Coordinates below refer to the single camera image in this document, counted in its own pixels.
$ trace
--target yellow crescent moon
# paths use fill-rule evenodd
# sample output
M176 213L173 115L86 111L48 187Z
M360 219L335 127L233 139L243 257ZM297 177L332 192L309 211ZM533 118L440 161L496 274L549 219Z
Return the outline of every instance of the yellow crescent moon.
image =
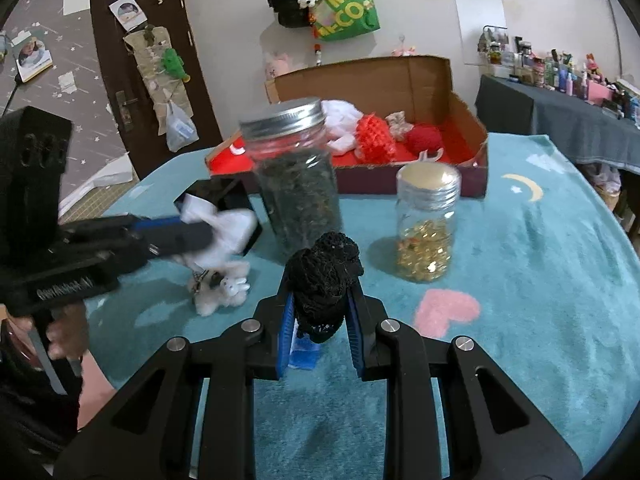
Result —
M518 182L523 183L525 186L528 186L529 189L531 190L531 198L529 199L529 202L537 202L545 195L544 191L542 191L542 188L538 184L533 182L533 180L531 180L530 178L527 178L526 176L516 175L514 173L508 173L506 175L503 175L502 178L510 178L511 180L517 180Z

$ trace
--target beige hanging pocket organizer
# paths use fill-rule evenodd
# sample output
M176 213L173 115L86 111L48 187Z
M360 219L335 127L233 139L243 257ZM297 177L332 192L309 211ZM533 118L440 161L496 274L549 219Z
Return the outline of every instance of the beige hanging pocket organizer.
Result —
M153 33L155 41L152 46L147 45L143 30L125 36L124 41L136 57L138 71L145 82L149 97L154 102L160 136L166 133L166 112L169 100L178 105L189 117L193 117L193 110L184 83L170 76L162 66L162 55L165 50L171 48L169 31L165 27L155 27Z

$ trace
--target black fabric hair tie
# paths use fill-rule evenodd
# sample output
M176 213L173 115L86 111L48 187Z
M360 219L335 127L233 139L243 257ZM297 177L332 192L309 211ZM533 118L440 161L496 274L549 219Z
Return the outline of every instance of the black fabric hair tie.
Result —
M342 233L327 232L313 247L295 253L285 276L294 295L299 336L307 333L314 343L324 343L344 320L347 290L364 274L360 250Z

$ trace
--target jar of dried tea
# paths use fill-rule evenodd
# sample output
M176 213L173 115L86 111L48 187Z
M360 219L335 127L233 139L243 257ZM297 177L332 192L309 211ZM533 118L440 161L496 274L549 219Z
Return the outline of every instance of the jar of dried tea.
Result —
M282 253L311 247L341 231L324 113L317 98L273 104L240 121L247 155Z
M460 172L440 162L412 162L398 171L398 267L430 282L449 266L460 196Z

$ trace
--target dark gray table cover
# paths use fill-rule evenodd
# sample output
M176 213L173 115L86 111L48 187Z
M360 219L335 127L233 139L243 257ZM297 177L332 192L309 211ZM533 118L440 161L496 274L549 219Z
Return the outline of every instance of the dark gray table cover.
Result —
M640 130L576 97L483 75L476 107L490 132L548 135L574 163L606 162L640 174Z

